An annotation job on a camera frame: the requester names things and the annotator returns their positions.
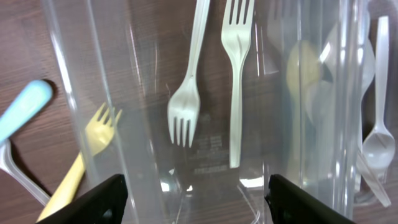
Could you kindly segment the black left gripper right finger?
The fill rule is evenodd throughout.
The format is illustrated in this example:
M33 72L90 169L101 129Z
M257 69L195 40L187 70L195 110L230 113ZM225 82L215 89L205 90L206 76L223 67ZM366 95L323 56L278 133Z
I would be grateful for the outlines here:
M264 197L274 224L354 224L284 176L273 174Z

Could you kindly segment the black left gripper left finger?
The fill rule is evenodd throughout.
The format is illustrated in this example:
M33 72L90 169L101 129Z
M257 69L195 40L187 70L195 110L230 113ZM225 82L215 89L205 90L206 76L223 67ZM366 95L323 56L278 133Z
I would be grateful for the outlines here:
M121 224L127 198L124 175L114 174L38 224Z

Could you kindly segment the yellow plastic fork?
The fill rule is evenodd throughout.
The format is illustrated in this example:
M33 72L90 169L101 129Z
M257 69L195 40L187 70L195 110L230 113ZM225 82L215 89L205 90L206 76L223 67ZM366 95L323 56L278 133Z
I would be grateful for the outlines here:
M115 119L112 120L109 108L102 114L105 105L106 103L101 105L85 127L88 145L94 156L106 149L112 141L115 134L115 126L123 112L119 110ZM42 210L36 223L51 216L72 202L84 173L85 165L83 163L83 156L82 153L79 153L66 176Z

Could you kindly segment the thick white spoon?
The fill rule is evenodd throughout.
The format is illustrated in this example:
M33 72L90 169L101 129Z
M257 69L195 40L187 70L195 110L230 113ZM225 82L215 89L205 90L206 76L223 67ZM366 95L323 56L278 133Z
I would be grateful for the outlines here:
M385 191L385 188L382 186L377 175L369 167L361 151L357 152L356 168L371 189L373 195L379 200L382 206L390 207L391 200Z

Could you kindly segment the white spoon bowl down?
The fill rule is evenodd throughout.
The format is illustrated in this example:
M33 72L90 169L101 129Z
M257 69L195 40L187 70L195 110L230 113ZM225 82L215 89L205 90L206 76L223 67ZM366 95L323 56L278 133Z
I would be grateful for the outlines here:
M376 40L375 123L363 142L363 156L377 175L387 170L396 151L395 139L384 124L388 68L389 17L381 16Z

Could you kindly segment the clear white thin fork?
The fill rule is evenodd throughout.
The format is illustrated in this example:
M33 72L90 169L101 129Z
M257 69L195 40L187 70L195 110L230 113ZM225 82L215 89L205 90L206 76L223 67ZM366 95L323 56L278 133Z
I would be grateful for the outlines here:
M1 143L1 170L17 180L18 183L20 183L43 206L46 206L49 202L49 195L33 180L26 176L14 162L12 158L11 143L8 139Z

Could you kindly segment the white fork tines down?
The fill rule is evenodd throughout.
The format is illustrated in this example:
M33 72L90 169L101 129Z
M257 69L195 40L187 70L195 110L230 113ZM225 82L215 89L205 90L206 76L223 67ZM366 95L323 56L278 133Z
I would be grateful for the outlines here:
M170 140L182 146L192 146L198 116L200 96L197 87L197 68L206 29L210 0L198 0L193 20L190 52L185 78L167 105Z

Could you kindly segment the light blue plastic fork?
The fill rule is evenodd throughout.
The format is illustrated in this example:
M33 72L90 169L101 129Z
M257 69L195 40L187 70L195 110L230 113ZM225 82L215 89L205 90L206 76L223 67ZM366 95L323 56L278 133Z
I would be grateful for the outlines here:
M52 87L44 80L29 82L1 115L1 142L21 128L51 99Z

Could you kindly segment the yellow plastic spoon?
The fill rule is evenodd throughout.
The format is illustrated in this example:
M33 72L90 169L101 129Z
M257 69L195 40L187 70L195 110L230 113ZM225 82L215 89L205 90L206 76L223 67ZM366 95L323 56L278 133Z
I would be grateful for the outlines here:
M302 147L306 145L301 137L306 125L305 100L310 85L320 79L320 66L314 45L307 41L298 41L291 49L286 69L286 83L292 104L292 121L289 125L291 139L287 163L287 178L301 185Z

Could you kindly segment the white fork long handle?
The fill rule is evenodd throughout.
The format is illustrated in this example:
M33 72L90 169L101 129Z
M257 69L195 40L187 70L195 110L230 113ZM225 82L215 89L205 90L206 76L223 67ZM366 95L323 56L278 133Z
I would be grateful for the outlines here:
M229 127L229 167L238 168L242 144L242 77L251 45L254 0L227 0L221 30L221 42L233 69L231 115Z

